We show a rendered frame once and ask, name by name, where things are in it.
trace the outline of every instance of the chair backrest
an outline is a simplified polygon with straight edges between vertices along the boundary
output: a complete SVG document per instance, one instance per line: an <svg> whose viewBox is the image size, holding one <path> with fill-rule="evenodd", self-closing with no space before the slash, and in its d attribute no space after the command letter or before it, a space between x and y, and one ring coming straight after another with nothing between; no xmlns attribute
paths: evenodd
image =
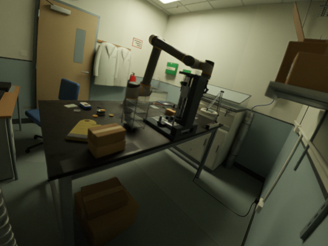
<svg viewBox="0 0 328 246"><path fill-rule="evenodd" d="M59 96L60 100L78 100L80 84L63 78L60 83Z"/></svg>

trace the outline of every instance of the chair base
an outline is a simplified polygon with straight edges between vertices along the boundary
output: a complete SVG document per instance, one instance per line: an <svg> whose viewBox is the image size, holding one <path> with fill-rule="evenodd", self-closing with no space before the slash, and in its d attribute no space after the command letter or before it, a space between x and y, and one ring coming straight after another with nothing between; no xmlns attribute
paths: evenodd
<svg viewBox="0 0 328 246"><path fill-rule="evenodd" d="M34 135L34 139L37 139L37 138L42 138L42 136L40 136L40 135ZM34 149L34 148L36 148L36 147L38 147L38 146L41 146L42 144L43 144L43 142L38 143L38 144L35 144L35 145L33 145L33 146L30 146L30 147L28 147L28 148L25 150L25 152L26 152L26 153L30 153L30 152L31 152L31 149Z"/></svg>

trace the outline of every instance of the white coat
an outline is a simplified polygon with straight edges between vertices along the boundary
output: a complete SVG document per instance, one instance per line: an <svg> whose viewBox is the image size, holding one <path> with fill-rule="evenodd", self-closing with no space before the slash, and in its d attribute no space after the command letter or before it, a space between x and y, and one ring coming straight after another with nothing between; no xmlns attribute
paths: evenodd
<svg viewBox="0 0 328 246"><path fill-rule="evenodd" d="M93 74L96 85L114 86L118 68L118 48L110 43L101 43L95 56Z"/></svg>
<svg viewBox="0 0 328 246"><path fill-rule="evenodd" d="M116 66L114 86L126 86L131 74L131 51L118 48L118 63Z"/></svg>

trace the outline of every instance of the green sign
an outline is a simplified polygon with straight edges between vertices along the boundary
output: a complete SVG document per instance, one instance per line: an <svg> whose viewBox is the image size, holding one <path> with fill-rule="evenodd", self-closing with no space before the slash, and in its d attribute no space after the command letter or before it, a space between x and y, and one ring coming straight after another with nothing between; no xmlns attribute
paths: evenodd
<svg viewBox="0 0 328 246"><path fill-rule="evenodd" d="M167 62L165 73L169 75L177 75L179 64Z"/></svg>

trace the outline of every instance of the desk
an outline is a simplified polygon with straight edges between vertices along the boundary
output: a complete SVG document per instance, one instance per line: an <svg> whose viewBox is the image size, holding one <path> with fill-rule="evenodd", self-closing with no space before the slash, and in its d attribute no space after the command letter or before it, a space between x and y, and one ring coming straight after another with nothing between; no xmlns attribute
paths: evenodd
<svg viewBox="0 0 328 246"><path fill-rule="evenodd" d="M0 100L0 180L12 177L18 180L14 131L11 119L17 102L19 130L21 131L19 90L20 86L12 86L9 92L6 92Z"/></svg>
<svg viewBox="0 0 328 246"><path fill-rule="evenodd" d="M111 123L121 125L123 105L121 101L88 101L92 105L91 110L81 109L81 112L74 112L74 108L64 107L65 104L71 103L78 104L79 101L39 101L48 180L50 181L51 192L65 245L74 245L73 179L115 167L211 133L210 141L207 144L203 160L196 174L198 177L217 131L217 128L206 130L205 125L211 122L211 120L200 115L195 120L198 123L196 133L176 141L170 141L146 125L145 129L139 128L133 132L127 130L125 138L126 148L124 151L95 159L89 152L86 143L67 141L65 139L66 135L78 121L83 119L92 119L101 125ZM93 118L92 115L96 113L96 107L106 109L106 115ZM150 107L148 116L161 115L164 111L164 108L153 109ZM111 118L108 114L114 114L114 117ZM58 180L59 194L56 190L55 180Z"/></svg>

